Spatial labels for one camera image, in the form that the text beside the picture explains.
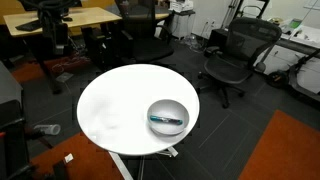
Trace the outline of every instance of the paper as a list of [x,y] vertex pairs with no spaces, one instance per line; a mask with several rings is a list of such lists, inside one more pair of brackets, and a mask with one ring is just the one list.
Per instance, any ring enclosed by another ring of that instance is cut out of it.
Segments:
[[68,156],[64,157],[64,160],[66,163],[69,163],[70,161],[72,161],[73,160],[72,154],[70,153]]

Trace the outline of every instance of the keyboard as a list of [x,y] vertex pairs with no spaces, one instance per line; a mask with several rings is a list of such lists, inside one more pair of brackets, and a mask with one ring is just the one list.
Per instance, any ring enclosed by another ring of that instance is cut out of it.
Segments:
[[31,21],[31,22],[28,22],[25,24],[21,24],[16,27],[17,30],[28,31],[28,32],[31,32],[31,31],[34,31],[34,30],[37,30],[40,28],[41,28],[41,24],[40,24],[39,20],[35,20],[35,21]]

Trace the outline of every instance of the chair armrest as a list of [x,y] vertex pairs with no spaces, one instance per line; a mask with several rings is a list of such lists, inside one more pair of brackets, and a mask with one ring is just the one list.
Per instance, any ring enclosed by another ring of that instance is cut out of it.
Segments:
[[167,26],[164,25],[157,25],[156,27],[160,27],[163,30],[165,30],[166,34],[167,34],[167,43],[169,44],[172,38],[172,32],[170,31],[170,29]]

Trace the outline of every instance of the chair base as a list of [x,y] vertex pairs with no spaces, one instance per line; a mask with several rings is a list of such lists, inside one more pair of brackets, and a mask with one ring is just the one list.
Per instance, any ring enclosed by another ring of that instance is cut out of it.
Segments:
[[227,88],[231,88],[233,90],[236,90],[239,92],[238,96],[239,97],[243,97],[245,95],[245,91],[237,88],[235,86],[232,86],[230,84],[226,84],[224,82],[221,82],[217,79],[214,79],[213,77],[211,77],[209,74],[207,73],[203,73],[203,72],[199,72],[198,74],[198,79],[203,79],[203,78],[207,78],[212,80],[214,83],[212,85],[206,85],[206,86],[201,86],[201,87],[197,87],[196,91],[198,94],[201,93],[201,91],[212,87],[213,85],[217,85],[217,89],[222,91],[222,95],[223,95],[223,99],[222,99],[222,107],[224,109],[228,108],[230,106],[230,101],[229,101],[229,97],[228,97],[228,92],[227,92]]

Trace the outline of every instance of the chair seat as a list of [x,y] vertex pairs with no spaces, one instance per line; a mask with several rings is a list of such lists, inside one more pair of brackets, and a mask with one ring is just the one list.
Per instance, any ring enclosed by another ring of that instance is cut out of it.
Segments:
[[240,84],[246,80],[252,72],[240,67],[231,61],[214,55],[206,61],[204,68],[214,79],[227,84]]
[[173,49],[159,39],[137,39],[134,41],[133,56],[138,63],[150,62],[170,56]]

